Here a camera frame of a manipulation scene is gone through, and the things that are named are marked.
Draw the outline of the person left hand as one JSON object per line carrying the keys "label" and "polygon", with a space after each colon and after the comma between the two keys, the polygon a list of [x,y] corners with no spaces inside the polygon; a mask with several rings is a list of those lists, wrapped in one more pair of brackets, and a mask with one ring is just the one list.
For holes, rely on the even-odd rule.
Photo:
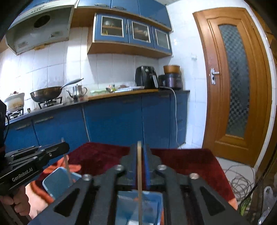
{"label": "person left hand", "polygon": [[29,198],[26,194],[25,186],[21,186],[13,197],[8,195],[1,196],[1,202],[6,205],[15,204],[15,212],[19,213],[21,216],[27,216],[30,213]]}

